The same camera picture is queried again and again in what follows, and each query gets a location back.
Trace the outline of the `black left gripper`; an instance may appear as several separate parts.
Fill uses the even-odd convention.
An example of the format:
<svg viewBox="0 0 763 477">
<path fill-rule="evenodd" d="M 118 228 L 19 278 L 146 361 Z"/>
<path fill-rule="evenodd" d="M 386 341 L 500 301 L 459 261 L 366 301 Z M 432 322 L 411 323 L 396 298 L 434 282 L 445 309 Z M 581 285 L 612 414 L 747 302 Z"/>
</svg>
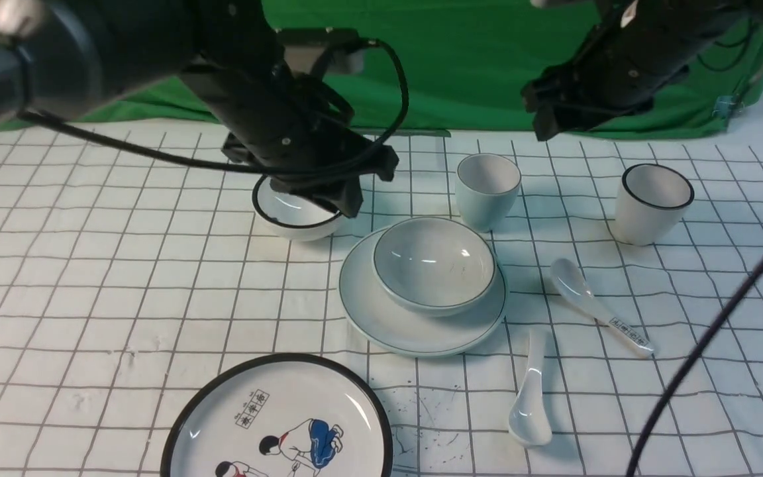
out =
<svg viewBox="0 0 763 477">
<path fill-rule="evenodd" d="M 361 176 L 393 180 L 393 148 L 324 113 L 306 76 L 287 64 L 263 72 L 197 64 L 179 79 L 245 147 L 249 163 L 264 168 L 276 192 L 354 218 L 363 204 Z"/>
</svg>

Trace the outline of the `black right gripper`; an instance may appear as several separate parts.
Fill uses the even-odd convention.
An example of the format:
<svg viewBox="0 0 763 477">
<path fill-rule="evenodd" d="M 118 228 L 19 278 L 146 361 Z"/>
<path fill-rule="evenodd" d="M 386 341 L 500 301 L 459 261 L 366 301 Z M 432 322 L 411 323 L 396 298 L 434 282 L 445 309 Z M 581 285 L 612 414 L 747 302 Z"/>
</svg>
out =
<svg viewBox="0 0 763 477">
<path fill-rule="evenodd" d="M 649 111 L 660 90 L 660 61 L 651 56 L 587 56 L 548 67 L 521 90 L 540 141 L 589 132 Z"/>
</svg>

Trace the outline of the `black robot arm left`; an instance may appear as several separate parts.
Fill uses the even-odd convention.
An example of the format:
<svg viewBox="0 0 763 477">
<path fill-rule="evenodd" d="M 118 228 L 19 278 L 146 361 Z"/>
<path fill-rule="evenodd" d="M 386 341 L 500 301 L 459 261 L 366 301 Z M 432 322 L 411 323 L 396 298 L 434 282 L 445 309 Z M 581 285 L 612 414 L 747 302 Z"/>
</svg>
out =
<svg viewBox="0 0 763 477">
<path fill-rule="evenodd" d="M 401 106 L 378 139 L 352 130 L 354 109 L 324 82 L 379 48 Z M 232 163 L 189 159 L 81 128 L 78 120 L 149 85 L 179 78 L 229 130 Z M 179 166 L 260 175 L 345 217 L 361 176 L 393 181 L 387 139 L 409 108 L 405 70 L 386 42 L 348 28 L 276 29 L 260 1 L 0 1 L 0 124 L 12 119 Z"/>
</svg>

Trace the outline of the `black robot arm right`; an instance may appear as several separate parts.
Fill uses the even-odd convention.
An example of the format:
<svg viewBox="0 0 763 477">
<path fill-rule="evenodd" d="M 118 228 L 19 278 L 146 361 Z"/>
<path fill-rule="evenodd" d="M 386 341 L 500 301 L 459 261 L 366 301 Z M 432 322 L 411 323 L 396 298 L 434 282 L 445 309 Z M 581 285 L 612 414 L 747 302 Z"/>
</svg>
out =
<svg viewBox="0 0 763 477">
<path fill-rule="evenodd" d="M 566 62 L 521 96 L 545 142 L 653 109 L 654 97 L 742 19 L 763 23 L 763 1 L 600 1 L 601 19 Z"/>
</svg>

